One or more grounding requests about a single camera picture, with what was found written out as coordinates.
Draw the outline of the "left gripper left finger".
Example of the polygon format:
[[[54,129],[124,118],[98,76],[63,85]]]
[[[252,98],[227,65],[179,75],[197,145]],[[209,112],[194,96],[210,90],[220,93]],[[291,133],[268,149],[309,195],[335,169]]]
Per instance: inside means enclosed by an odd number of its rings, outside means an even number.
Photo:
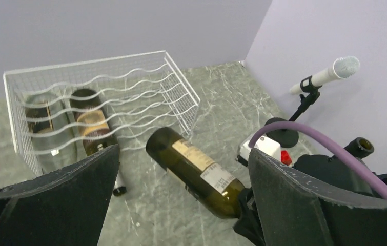
[[[0,245],[97,245],[119,170],[112,145],[0,188]]]

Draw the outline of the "dark wine bottle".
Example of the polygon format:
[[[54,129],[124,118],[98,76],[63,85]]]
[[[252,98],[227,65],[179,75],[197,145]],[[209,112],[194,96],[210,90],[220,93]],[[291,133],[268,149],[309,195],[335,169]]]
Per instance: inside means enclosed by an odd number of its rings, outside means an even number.
[[[364,159],[374,153],[373,144],[363,137],[356,137],[344,149],[352,156],[360,159]]]
[[[114,144],[117,139],[110,134],[111,128],[107,121],[102,100],[92,89],[78,89],[72,93],[70,107],[81,137],[93,137],[93,140],[82,141],[88,156]]]
[[[178,132],[157,129],[146,143],[146,152],[212,214],[240,218],[238,195],[243,183]]]

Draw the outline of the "dark wine bottle front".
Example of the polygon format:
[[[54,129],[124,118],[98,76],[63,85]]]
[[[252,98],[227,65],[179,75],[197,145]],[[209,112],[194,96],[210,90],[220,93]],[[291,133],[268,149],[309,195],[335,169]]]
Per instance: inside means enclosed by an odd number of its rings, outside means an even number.
[[[107,121],[102,100],[92,89],[78,89],[72,93],[70,107],[81,137],[93,137],[93,140],[82,141],[88,156],[114,144],[117,139],[110,134],[111,128]]]

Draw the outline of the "clear glass bottle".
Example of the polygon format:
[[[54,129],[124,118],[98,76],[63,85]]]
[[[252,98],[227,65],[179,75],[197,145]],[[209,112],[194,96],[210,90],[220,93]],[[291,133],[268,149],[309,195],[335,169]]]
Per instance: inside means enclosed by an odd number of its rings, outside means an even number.
[[[50,92],[31,95],[26,100],[26,118],[35,151],[42,151],[37,158],[43,173],[62,169],[77,161],[76,143],[61,148],[75,137],[64,102]]]

